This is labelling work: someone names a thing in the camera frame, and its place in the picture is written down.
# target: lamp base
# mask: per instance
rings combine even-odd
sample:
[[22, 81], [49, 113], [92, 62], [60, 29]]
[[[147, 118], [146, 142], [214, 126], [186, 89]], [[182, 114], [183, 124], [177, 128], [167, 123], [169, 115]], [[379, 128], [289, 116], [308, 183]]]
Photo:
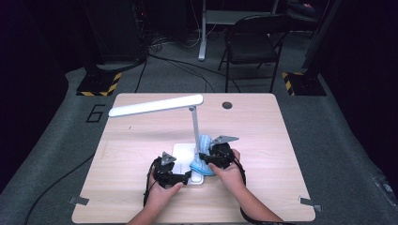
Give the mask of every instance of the lamp base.
[[[190, 164], [195, 158], [194, 143], [176, 143], [173, 148], [173, 157], [176, 158], [173, 173], [184, 174], [191, 170]], [[205, 178], [202, 174], [192, 171], [188, 185], [202, 185]]]

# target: wooden table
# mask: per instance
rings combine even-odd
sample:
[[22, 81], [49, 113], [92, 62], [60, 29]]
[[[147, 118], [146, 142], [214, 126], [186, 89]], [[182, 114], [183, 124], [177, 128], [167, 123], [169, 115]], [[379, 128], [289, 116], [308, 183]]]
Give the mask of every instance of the wooden table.
[[[115, 105], [190, 94], [120, 94]], [[197, 107], [200, 134], [239, 137], [230, 142], [241, 156], [247, 187], [285, 221], [311, 221], [310, 199], [283, 118], [272, 94], [203, 94]], [[222, 107], [225, 102], [232, 109]], [[175, 143], [194, 143], [189, 109], [109, 118], [76, 204], [75, 223], [126, 223], [143, 208], [146, 174], [153, 159], [171, 153]], [[201, 186], [184, 186], [158, 217], [158, 223], [244, 222], [235, 199], [217, 176]]]

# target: desk lamp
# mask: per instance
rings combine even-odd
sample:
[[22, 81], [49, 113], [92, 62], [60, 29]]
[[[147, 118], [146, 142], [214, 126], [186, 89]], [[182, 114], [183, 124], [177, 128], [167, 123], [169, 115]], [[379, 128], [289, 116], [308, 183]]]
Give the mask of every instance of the desk lamp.
[[[193, 95], [187, 97], [176, 97], [165, 100], [150, 101], [128, 106], [112, 108], [109, 116], [118, 117], [123, 115], [134, 115], [141, 113], [154, 113], [160, 111], [175, 110], [188, 107], [192, 114], [193, 131], [195, 143], [176, 143], [173, 148], [173, 157], [176, 158], [173, 173], [185, 173], [191, 170], [190, 164], [194, 160], [195, 154], [199, 152], [199, 128], [196, 114], [196, 106], [203, 103], [202, 95]], [[201, 185], [204, 176], [198, 172], [192, 171], [189, 185]]]

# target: blue cloth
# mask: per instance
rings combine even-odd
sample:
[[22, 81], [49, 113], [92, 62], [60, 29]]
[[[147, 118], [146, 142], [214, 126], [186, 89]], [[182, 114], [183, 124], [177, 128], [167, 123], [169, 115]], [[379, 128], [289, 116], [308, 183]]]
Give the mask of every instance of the blue cloth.
[[191, 170], [200, 173], [202, 175], [214, 175], [214, 172], [206, 165], [206, 163], [199, 158], [199, 153], [204, 153], [206, 155], [210, 155], [211, 138], [208, 135], [200, 135], [199, 136], [199, 152], [195, 154], [194, 160], [191, 162]]

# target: chair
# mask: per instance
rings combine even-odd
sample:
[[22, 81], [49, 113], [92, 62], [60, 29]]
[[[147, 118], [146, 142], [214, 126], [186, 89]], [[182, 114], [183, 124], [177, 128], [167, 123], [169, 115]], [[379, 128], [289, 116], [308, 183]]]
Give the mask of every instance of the chair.
[[286, 14], [250, 16], [237, 21], [225, 35], [225, 51], [218, 70], [226, 62], [225, 93], [228, 92], [230, 64], [275, 63], [269, 92], [272, 92], [284, 38], [289, 34], [291, 18]]

